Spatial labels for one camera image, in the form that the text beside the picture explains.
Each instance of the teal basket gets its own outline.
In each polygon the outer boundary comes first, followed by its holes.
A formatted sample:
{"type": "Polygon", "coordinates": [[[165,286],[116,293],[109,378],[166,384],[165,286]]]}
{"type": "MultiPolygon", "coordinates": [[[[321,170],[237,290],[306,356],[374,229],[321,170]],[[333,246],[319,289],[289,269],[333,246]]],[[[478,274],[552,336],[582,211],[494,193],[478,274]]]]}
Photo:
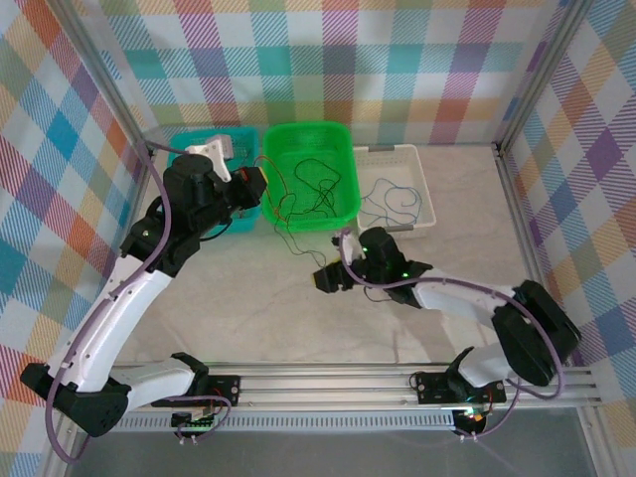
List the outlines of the teal basket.
{"type": "Polygon", "coordinates": [[[263,154],[271,163],[262,164],[269,191],[262,209],[275,226],[290,232],[332,231],[358,214],[361,199],[354,148],[343,124],[273,126],[265,133],[263,154]]]}
{"type": "MultiPolygon", "coordinates": [[[[217,134],[227,134],[232,138],[235,157],[226,162],[228,169],[233,171],[240,167],[253,166],[258,157],[258,131],[253,127],[228,127],[223,129],[201,129],[193,132],[183,132],[173,136],[170,146],[176,149],[186,149],[188,146],[205,144],[208,139],[217,134]]],[[[168,156],[168,166],[177,158],[176,154],[168,156]]],[[[233,215],[232,224],[228,233],[249,232],[254,228],[256,219],[260,216],[260,207],[254,207],[247,211],[241,211],[233,215]]],[[[216,226],[204,237],[219,233],[224,226],[216,226]]]]}

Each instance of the green plastic basket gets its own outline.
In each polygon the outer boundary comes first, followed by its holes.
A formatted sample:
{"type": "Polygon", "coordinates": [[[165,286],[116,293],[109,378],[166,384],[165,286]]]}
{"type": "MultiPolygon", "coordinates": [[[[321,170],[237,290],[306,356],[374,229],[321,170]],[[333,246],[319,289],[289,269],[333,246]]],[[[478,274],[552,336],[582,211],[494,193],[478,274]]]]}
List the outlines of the green plastic basket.
{"type": "Polygon", "coordinates": [[[275,164],[263,162],[269,199],[263,199],[262,212],[271,223],[290,232],[330,231],[358,214],[361,200],[354,149],[343,124],[298,122],[271,127],[263,139],[263,153],[275,164]]]}

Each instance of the purple cable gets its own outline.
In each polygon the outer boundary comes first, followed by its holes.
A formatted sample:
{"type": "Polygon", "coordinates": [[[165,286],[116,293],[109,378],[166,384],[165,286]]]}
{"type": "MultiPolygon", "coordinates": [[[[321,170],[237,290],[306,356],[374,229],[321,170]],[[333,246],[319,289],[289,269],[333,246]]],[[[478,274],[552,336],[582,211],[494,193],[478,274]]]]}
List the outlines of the purple cable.
{"type": "MultiPolygon", "coordinates": [[[[163,247],[165,246],[166,242],[168,241],[168,237],[170,235],[170,228],[172,227],[172,211],[170,209],[170,202],[168,201],[168,192],[166,191],[166,188],[161,182],[161,177],[159,176],[157,169],[155,168],[154,164],[150,160],[150,157],[148,156],[148,151],[146,147],[144,145],[140,145],[140,146],[141,147],[138,148],[141,151],[139,157],[141,158],[141,160],[144,162],[144,164],[150,171],[152,178],[157,183],[157,187],[159,188],[159,195],[161,196],[161,201],[162,201],[163,211],[164,211],[164,229],[163,229],[163,234],[161,235],[161,238],[159,239],[159,243],[157,243],[157,247],[152,251],[152,253],[150,253],[148,258],[146,258],[146,260],[139,266],[139,268],[137,268],[128,278],[122,281],[121,284],[119,284],[119,286],[117,286],[114,290],[112,290],[109,293],[110,297],[113,300],[115,300],[116,297],[119,296],[121,292],[127,286],[129,286],[139,275],[141,275],[144,272],[144,270],[148,267],[148,265],[150,265],[155,260],[155,258],[157,258],[159,253],[161,253],[161,251],[163,250],[163,247]]],[[[69,350],[67,351],[67,354],[64,356],[64,359],[62,360],[61,366],[58,369],[58,372],[56,373],[56,376],[53,379],[53,383],[51,384],[51,388],[49,389],[49,394],[47,395],[47,403],[45,406],[45,413],[44,413],[44,422],[47,429],[47,436],[49,437],[49,441],[51,442],[51,447],[53,447],[53,450],[55,451],[55,453],[58,454],[58,456],[68,464],[76,464],[80,461],[80,457],[83,454],[84,450],[86,449],[86,445],[88,444],[89,438],[85,440],[84,444],[82,445],[76,457],[71,457],[70,455],[66,454],[66,452],[64,451],[64,449],[58,442],[58,437],[56,436],[56,432],[53,427],[53,401],[55,399],[55,395],[58,391],[58,388],[60,387],[60,383],[62,382],[64,374],[67,370],[66,368],[63,368],[62,365],[68,364],[73,360],[73,356],[78,350],[81,340],[83,340],[83,338],[88,334],[93,323],[99,318],[104,308],[110,302],[111,302],[110,299],[104,298],[95,307],[93,312],[86,319],[83,326],[79,329],[78,335],[69,346],[69,350]]]]}
{"type": "MultiPolygon", "coordinates": [[[[350,229],[343,229],[340,232],[340,243],[342,243],[345,236],[347,236],[350,233],[351,233],[350,229]]],[[[404,286],[404,285],[413,285],[415,283],[451,284],[451,285],[461,286],[463,288],[468,288],[471,290],[481,291],[482,293],[486,293],[487,295],[492,295],[494,297],[497,297],[501,300],[504,300],[506,303],[514,306],[522,315],[524,315],[524,317],[530,320],[530,322],[533,324],[533,326],[537,330],[537,333],[539,333],[539,336],[541,336],[542,340],[544,340],[544,343],[546,344],[546,347],[548,348],[548,352],[550,353],[550,357],[555,363],[555,369],[556,369],[556,375],[558,376],[558,382],[556,384],[556,391],[551,395],[542,395],[528,387],[522,386],[520,383],[515,383],[512,380],[506,380],[506,382],[513,388],[518,389],[519,391],[523,391],[524,393],[528,393],[529,395],[534,396],[535,398],[539,398],[543,400],[558,398],[560,394],[563,392],[563,386],[565,384],[565,376],[563,374],[563,366],[560,362],[560,358],[558,357],[558,353],[557,353],[557,350],[555,349],[555,345],[553,345],[552,341],[550,341],[550,337],[548,336],[548,333],[546,333],[546,330],[544,330],[544,328],[541,326],[537,318],[535,318],[533,314],[530,311],[528,311],[528,309],[524,305],[514,300],[510,296],[506,295],[505,293],[502,293],[499,290],[495,290],[487,286],[478,285],[476,283],[471,283],[470,281],[458,280],[456,278],[442,278],[437,276],[430,276],[430,277],[421,276],[418,278],[409,278],[407,280],[400,280],[400,281],[396,281],[395,283],[388,283],[388,284],[371,283],[369,281],[363,280],[361,277],[359,277],[358,275],[354,273],[354,271],[351,269],[351,266],[349,266],[349,264],[347,263],[345,252],[342,247],[340,247],[340,258],[342,260],[342,264],[345,267],[345,270],[347,270],[347,273],[349,273],[349,276],[351,276],[356,282],[360,283],[361,285],[368,286],[370,288],[378,288],[380,290],[387,290],[390,288],[396,288],[396,287],[404,286]]]]}
{"type": "MultiPolygon", "coordinates": [[[[219,422],[217,422],[217,425],[215,425],[213,428],[205,431],[203,434],[197,437],[196,438],[197,442],[203,442],[207,438],[211,437],[212,434],[214,434],[215,431],[224,424],[226,419],[228,419],[228,417],[230,416],[230,411],[232,410],[232,403],[230,402],[229,399],[223,396],[172,396],[172,397],[166,397],[166,400],[217,400],[226,405],[226,408],[228,409],[228,411],[226,412],[226,415],[224,415],[223,418],[219,422]]],[[[177,427],[177,436],[180,439],[184,438],[183,435],[181,435],[181,429],[183,428],[183,426],[184,424],[179,424],[179,426],[177,427]]]]}

